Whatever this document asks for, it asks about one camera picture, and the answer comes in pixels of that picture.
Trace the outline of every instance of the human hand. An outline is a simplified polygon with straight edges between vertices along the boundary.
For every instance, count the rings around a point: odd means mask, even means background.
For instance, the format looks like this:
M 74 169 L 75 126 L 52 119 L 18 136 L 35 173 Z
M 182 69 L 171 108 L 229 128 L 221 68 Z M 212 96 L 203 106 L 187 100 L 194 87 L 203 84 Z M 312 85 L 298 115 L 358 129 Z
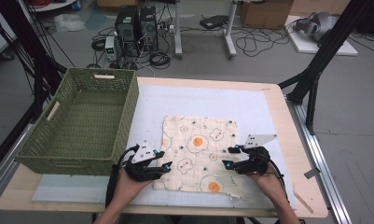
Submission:
M 247 176 L 256 182 L 262 193 L 264 193 L 272 202 L 273 200 L 286 199 L 279 176 L 270 163 L 268 170 L 264 175 L 247 174 Z
M 119 170 L 117 186 L 110 204 L 122 210 L 124 206 L 137 197 L 140 191 L 150 183 L 152 183 L 151 180 L 137 182 L 128 176 L 125 169 Z

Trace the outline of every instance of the computer tower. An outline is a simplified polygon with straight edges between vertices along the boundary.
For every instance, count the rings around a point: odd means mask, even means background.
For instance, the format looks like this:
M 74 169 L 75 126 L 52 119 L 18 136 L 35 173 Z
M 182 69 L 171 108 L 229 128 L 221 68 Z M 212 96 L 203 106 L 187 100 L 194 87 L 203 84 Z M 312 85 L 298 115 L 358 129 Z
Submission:
M 145 46 L 149 47 L 149 50 L 153 51 L 156 51 L 159 48 L 156 14 L 157 11 L 155 7 L 141 8 L 140 22 L 144 36 L 144 43 Z
M 127 56 L 139 56 L 143 47 L 140 18 L 137 6 L 121 6 L 115 21 L 122 53 Z

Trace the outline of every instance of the green wicker basket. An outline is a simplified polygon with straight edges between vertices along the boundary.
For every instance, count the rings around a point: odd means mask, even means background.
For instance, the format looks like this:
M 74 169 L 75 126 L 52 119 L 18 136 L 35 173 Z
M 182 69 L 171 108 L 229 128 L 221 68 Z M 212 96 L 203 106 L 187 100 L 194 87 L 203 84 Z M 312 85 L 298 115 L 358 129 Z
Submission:
M 16 156 L 39 174 L 109 175 L 138 98 L 129 70 L 70 68 Z

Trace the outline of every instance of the basket handle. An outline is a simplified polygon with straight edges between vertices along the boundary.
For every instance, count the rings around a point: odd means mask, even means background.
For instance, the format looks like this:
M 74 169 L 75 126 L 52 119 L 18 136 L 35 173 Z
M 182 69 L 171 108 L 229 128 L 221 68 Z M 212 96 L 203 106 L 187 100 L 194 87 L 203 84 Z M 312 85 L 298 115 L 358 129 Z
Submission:
M 55 103 L 55 105 L 52 107 L 52 109 L 50 110 L 50 112 L 49 112 L 49 114 L 47 116 L 47 120 L 51 120 L 52 119 L 53 115 L 56 113 L 56 111 L 58 111 L 59 105 L 61 105 L 61 104 L 59 103 L 59 101 L 57 101 Z
M 107 76 L 107 75 L 94 75 L 96 78 L 105 78 L 105 79 L 114 79 L 114 76 Z
M 59 168 L 75 168 L 75 169 L 82 169 L 85 168 L 84 165 L 77 161 L 56 161 L 55 166 Z

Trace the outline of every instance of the concrete floor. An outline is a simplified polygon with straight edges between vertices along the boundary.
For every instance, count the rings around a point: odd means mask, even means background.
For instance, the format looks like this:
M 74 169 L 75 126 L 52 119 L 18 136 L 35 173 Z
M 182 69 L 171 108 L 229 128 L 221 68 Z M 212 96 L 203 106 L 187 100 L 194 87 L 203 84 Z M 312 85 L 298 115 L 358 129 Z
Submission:
M 88 21 L 97 12 L 91 9 L 73 12 L 63 8 L 44 17 L 62 13 L 76 13 L 83 21 Z M 198 20 L 182 20 L 181 24 L 199 27 Z M 76 67 L 92 63 L 91 38 L 115 21 L 104 19 L 102 22 L 96 28 L 53 35 Z M 242 36 L 234 35 L 233 39 Z M 303 71 L 313 57 L 296 53 L 288 43 L 275 45 L 254 58 L 237 49 L 238 56 L 229 60 L 220 32 L 183 32 L 182 38 L 182 60 L 174 57 L 171 48 L 170 67 L 154 69 L 156 77 L 280 83 Z M 374 42 L 358 41 L 374 49 Z M 374 52 L 352 40 L 349 42 L 358 56 L 336 56 L 324 71 L 318 90 L 314 130 L 351 221 L 374 223 Z M 54 46 L 56 60 L 71 66 Z M 101 60 L 99 65 L 103 64 L 108 66 L 108 62 Z M 137 73 L 142 77 L 153 76 L 146 68 Z M 291 90 L 292 87 L 286 88 L 284 93 Z M 0 60 L 0 144 L 32 101 L 19 61 Z M 329 214 L 325 219 L 308 219 L 307 223 L 335 223 Z M 0 211 L 0 224 L 42 223 L 42 220 L 46 223 L 90 223 L 90 214 Z M 259 220 L 274 223 L 271 218 Z

